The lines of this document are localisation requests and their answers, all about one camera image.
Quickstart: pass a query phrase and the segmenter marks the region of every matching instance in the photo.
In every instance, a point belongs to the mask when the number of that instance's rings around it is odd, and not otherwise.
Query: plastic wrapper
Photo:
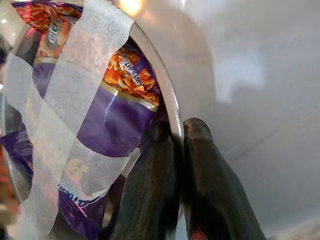
[[[57,59],[76,20],[72,16],[59,15],[51,22],[41,39],[33,64],[33,82],[42,98],[46,95]],[[86,32],[80,34],[77,41],[68,44],[76,46],[76,49],[83,49],[84,58],[87,56],[87,46],[94,46],[90,51],[96,51],[96,56],[99,56],[97,59],[103,58],[100,51],[101,40]],[[64,60],[77,62],[72,54],[68,56],[70,59]],[[72,74],[95,78],[95,64],[96,71],[99,71],[101,63],[89,58],[79,61],[77,67],[67,64],[66,68]],[[139,146],[142,133],[154,118],[160,99],[156,77],[147,59],[139,50],[126,44],[111,57],[78,131],[77,141],[104,156],[128,157]],[[1,141],[10,155],[16,156],[13,159],[18,158],[22,162],[20,165],[26,170],[29,167],[27,172],[32,174],[33,146],[24,125],[20,126],[18,133],[5,136]],[[95,184],[86,181],[86,175],[93,174],[92,169],[90,171],[91,173],[80,159],[73,158],[67,162],[58,186],[58,206],[73,229],[94,240],[101,230],[107,197],[83,200],[72,191],[74,184],[80,184],[80,179],[82,186],[85,185],[87,189]],[[99,178],[105,174],[104,169],[95,166],[94,174]]]
[[[50,0],[13,0],[12,6],[25,23],[43,34],[58,17],[69,16],[79,19],[83,10],[82,7],[75,4]]]

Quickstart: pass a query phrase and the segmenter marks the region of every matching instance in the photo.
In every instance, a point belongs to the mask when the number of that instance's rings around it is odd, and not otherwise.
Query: white surface
[[[319,213],[319,12],[318,0],[151,0],[137,17],[266,235]]]
[[[286,232],[281,232],[273,240],[318,240],[320,239],[319,219],[298,225]]]
[[[0,0],[0,35],[12,46],[15,44],[22,28],[27,24],[21,19],[9,0]]]

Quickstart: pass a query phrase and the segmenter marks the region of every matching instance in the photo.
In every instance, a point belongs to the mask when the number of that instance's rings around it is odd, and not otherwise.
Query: purple packaging
[[[55,48],[48,47],[48,35],[43,35],[33,64],[33,82],[44,98],[57,59],[73,27],[70,18],[59,17],[59,38]],[[75,75],[78,69],[68,69]],[[83,66],[82,71],[90,72]],[[110,60],[105,76],[77,134],[78,140],[91,150],[108,157],[127,157],[136,149],[144,130],[153,120],[161,102],[156,77],[146,58],[134,47],[125,44]],[[0,140],[13,159],[32,170],[32,144],[23,123],[18,132]],[[102,230],[107,196],[91,201],[79,199],[63,185],[58,187],[58,206],[71,228],[89,240],[95,240]]]

